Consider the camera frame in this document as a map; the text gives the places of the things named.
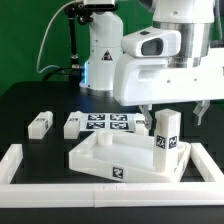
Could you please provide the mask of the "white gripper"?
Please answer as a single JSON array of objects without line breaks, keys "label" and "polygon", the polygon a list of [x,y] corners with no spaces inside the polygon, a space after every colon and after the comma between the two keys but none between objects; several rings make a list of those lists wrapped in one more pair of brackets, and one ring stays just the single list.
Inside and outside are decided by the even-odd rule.
[{"label": "white gripper", "polygon": [[113,94],[123,106],[139,106],[145,127],[152,128],[151,104],[197,101],[194,124],[210,107],[207,100],[224,99],[224,53],[210,53],[194,68],[169,68],[165,58],[134,58],[116,64]]}]

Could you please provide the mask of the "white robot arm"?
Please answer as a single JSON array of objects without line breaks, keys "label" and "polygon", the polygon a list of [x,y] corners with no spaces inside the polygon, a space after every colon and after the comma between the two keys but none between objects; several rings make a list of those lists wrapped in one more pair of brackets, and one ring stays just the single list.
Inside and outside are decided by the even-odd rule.
[{"label": "white robot arm", "polygon": [[196,102],[196,121],[224,99],[224,0],[84,0],[90,57],[80,87],[137,106]]}]

